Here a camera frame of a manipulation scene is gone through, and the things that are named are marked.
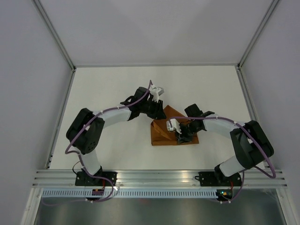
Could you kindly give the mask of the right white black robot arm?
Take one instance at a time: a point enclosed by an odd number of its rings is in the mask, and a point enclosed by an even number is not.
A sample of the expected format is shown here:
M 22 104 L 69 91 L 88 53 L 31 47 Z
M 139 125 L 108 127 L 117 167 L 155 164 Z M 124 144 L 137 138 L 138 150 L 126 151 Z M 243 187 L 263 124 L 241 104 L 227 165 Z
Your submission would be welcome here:
M 166 123 L 179 144 L 191 142 L 200 131 L 217 133 L 232 142 L 234 156 L 214 168 L 217 184 L 225 185 L 232 175 L 256 168 L 262 161 L 270 163 L 274 149 L 256 120 L 236 122 L 212 111 L 203 112 L 197 104 L 187 107 L 185 113 L 185 117 L 171 117 Z

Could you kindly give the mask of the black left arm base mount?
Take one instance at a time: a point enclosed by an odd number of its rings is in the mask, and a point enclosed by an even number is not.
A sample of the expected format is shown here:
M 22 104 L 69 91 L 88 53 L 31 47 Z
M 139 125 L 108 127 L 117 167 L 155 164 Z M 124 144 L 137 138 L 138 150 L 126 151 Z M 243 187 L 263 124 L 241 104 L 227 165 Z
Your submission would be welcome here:
M 92 178 L 85 171 L 77 172 L 76 179 L 75 179 L 75 186 L 111 187 L 111 186 L 115 186 L 116 181 L 117 181 L 117 172 L 104 171 L 99 174 L 98 173 L 95 174 L 95 176 L 101 177 L 101 179 L 100 178 Z

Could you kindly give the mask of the brown cloth napkin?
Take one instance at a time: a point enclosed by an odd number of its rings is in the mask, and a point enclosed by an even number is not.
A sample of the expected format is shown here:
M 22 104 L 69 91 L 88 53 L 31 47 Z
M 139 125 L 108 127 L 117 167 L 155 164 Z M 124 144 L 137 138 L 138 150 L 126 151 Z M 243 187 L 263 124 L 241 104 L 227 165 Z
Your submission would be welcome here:
M 177 132 L 169 132 L 166 127 L 167 119 L 174 116 L 183 117 L 183 114 L 167 105 L 164 108 L 166 119 L 164 120 L 153 120 L 151 122 L 150 133 L 151 133 L 151 144 L 152 146 L 175 146 L 175 145 L 191 145 L 199 144 L 198 135 L 195 134 L 190 142 L 179 143 L 177 140 Z

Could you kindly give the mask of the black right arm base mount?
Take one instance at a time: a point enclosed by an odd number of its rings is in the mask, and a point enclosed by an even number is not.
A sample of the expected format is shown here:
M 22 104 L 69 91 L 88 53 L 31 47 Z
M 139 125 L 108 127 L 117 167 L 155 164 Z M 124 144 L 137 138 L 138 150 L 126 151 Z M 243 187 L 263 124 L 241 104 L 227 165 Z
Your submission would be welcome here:
M 194 179 L 200 182 L 201 187 L 240 187 L 242 184 L 239 173 L 226 177 L 216 172 L 199 172 Z

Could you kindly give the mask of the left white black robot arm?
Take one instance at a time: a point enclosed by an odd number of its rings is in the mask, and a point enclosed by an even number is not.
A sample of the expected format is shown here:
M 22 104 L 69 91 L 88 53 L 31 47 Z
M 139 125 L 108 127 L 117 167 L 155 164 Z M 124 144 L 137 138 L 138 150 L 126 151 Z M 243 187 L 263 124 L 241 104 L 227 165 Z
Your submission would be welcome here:
M 98 112 L 88 108 L 80 110 L 67 130 L 66 138 L 70 144 L 65 154 L 78 155 L 86 180 L 93 186 L 102 181 L 102 166 L 98 161 L 96 147 L 104 128 L 120 122 L 137 118 L 141 113 L 154 120 L 164 120 L 163 101 L 159 97 L 164 89 L 150 84 L 148 88 L 139 87 L 134 95 L 119 105 Z

